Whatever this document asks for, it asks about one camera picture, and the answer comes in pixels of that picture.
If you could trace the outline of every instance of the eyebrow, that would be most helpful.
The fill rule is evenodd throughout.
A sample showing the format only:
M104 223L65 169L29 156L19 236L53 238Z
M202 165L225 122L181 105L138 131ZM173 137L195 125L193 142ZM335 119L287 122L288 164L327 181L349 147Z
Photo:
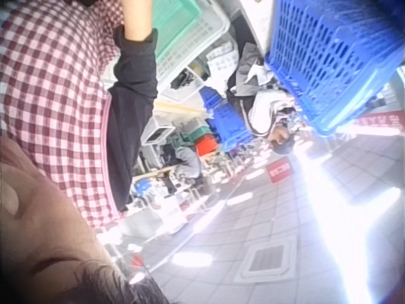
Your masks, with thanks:
M50 266L61 262L83 262L81 259L74 256L53 256L36 263L29 271L30 276L36 276Z

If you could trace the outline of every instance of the red banner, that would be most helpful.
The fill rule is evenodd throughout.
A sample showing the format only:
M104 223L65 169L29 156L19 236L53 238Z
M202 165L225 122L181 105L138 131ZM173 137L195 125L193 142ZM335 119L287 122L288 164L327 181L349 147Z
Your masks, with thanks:
M367 125L369 127L395 128L405 130L405 112L390 111L384 113L365 114L354 121L355 125Z
M272 183L279 182L294 173L292 165L287 157L283 157L267 165L266 169Z

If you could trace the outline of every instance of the checkered shirt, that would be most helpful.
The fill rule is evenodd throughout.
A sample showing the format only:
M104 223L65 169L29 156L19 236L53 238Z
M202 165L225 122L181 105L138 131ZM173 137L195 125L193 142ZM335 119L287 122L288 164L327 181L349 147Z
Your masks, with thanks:
M120 0L7 4L0 14L1 135L14 139L93 227L119 218L108 179L111 95L100 75L118 54Z

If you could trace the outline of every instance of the green plastic crate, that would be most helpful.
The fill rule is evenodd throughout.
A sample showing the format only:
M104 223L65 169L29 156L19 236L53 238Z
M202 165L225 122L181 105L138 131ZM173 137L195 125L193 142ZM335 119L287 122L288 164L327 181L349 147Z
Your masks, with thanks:
M210 133L212 133L212 132L209 129L209 127L202 126L202 127L198 128L197 130L193 131L193 133L189 134L189 138L192 142L195 143L197 141L197 139L204 136L205 134L210 134Z
M189 137L183 132L174 132L167 138L167 143L171 144L173 148L185 147L192 144Z
M153 27L159 31L157 59L187 33L200 12L195 0L154 0Z

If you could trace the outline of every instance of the white plastic crate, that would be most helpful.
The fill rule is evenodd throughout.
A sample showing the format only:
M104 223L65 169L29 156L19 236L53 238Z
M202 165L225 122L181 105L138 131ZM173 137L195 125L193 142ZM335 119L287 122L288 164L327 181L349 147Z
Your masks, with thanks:
M147 123L140 141L143 146L159 144L173 132L175 126L164 117L152 116Z
M191 134L201 127L209 127L208 124L200 117L195 117L183 126L183 131L186 134Z
M183 103L188 100L191 96L195 95L204 87L203 80L198 77L189 67L186 67L192 72L194 80L187 86L181 87L177 90L172 89L168 86L163 92L159 94L159 97L169 101L170 103Z
M200 53L212 43L228 32L230 21L214 0L196 0L201 9L197 21L190 30L178 40L164 56L158 60L157 77L159 80L158 91L163 92L174 78ZM113 68L118 58L113 60L101 77L106 88L111 87L116 78Z

